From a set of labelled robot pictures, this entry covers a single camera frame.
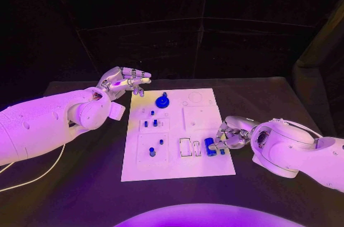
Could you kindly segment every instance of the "cable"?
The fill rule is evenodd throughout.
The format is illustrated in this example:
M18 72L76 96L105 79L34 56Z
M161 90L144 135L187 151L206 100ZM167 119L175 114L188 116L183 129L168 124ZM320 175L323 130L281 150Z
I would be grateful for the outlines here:
M8 167L0 171L0 173L9 168L9 166L12 165L13 163L11 163L9 165L8 165Z
M65 149L65 145L67 145L67 144L64 144L64 146L63 146L63 150L61 150L61 153L60 153L60 157L58 157L55 163L52 164L52 167L50 168L50 170L44 173L44 175L39 176L39 177L38 177L37 179L34 179L32 181L28 181L28 182L22 183L21 185L16 185L16 186L12 186L12 187L8 187L8 188L2 189L0 192L2 192L2 191L6 191L6 190L9 190L9 189L13 189L13 188L16 188L16 187L19 187L19 186L24 186L24 185L26 185L26 184L29 184L29 183L32 183L34 181L37 181L38 179L41 179L41 178L47 175L47 173L52 170L52 168L55 167L55 165L57 165L57 163L58 163L58 161L60 161L60 158L61 158L61 156L63 156L63 152L64 152L64 149Z

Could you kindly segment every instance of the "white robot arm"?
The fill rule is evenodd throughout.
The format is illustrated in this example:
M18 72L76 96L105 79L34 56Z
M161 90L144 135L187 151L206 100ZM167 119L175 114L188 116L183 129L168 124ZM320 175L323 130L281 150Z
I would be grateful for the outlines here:
M97 129L110 117L120 120L125 107L112 102L126 92L144 96L139 84L151 74L115 67L97 87L24 102L0 112L0 166L39 156Z
M255 152L253 162L271 172L294 178L303 171L324 186L344 192L343 139L323 137L301 124L284 119L261 124L252 119L229 116L210 149L239 149L249 142Z

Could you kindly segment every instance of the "blue object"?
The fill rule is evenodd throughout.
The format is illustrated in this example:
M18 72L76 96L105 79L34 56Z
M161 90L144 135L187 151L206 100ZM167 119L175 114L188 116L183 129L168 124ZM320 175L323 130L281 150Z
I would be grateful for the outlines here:
M155 156L155 155L157 155L155 148L149 148L149 155L151 155L151 156Z
M204 142L206 142L207 155L209 156L216 156L217 155L217 151L210 149L210 145L214 144L214 139L213 138L207 138L204 140Z
M164 95L157 99L157 106L158 108L165 109L170 104L171 104L171 100L168 98L167 92L164 92Z

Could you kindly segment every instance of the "gray table surface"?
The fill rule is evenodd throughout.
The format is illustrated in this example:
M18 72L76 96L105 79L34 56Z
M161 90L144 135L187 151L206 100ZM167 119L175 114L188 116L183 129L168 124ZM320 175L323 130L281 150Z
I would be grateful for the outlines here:
M96 84L52 82L45 95ZM282 117L320 131L282 77L155 80L144 87L213 88L223 119L239 115L265 122ZM128 107L122 121L107 119L67 144L61 161L41 180L0 193L0 226L110 227L152 209L188 203L242 206L305 226L342 226L344 194L304 173L294 179L272 174L253 163L250 146L232 151L237 175L120 182L131 96L128 92L116 101ZM0 175L0 189L37 178L60 151L18 162Z

